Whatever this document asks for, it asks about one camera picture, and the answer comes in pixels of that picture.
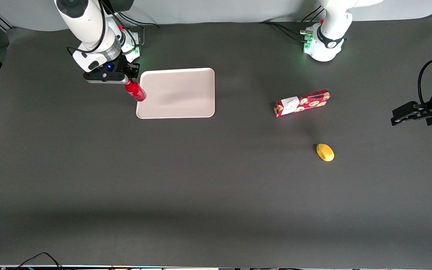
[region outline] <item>lemon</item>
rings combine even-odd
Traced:
[[[318,144],[316,146],[316,152],[323,161],[332,161],[335,157],[335,153],[329,145]]]

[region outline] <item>wall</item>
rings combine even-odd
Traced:
[[[290,21],[302,19],[317,6],[316,0],[135,0],[126,14],[159,24]],[[432,14],[432,0],[385,0],[351,11],[356,21],[415,19]],[[26,29],[66,28],[53,0],[0,0],[0,14]]]

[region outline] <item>red box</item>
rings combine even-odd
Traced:
[[[328,89],[323,89],[288,99],[280,99],[274,106],[274,114],[276,117],[279,117],[285,114],[325,106],[329,97],[331,95],[329,95]]]

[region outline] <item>white tray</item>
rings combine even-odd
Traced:
[[[140,85],[147,95],[136,108],[141,119],[201,118],[215,112],[211,68],[146,71]]]

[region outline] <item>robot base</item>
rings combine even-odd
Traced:
[[[321,23],[314,24],[306,28],[306,32],[316,33],[317,29],[321,26]],[[304,44],[303,53],[309,54],[316,61],[328,62],[333,60],[333,58],[341,51],[341,45],[344,39],[341,40],[339,44],[334,46],[334,48],[326,48],[324,43],[319,40],[317,35],[314,35],[313,40],[309,40]]]

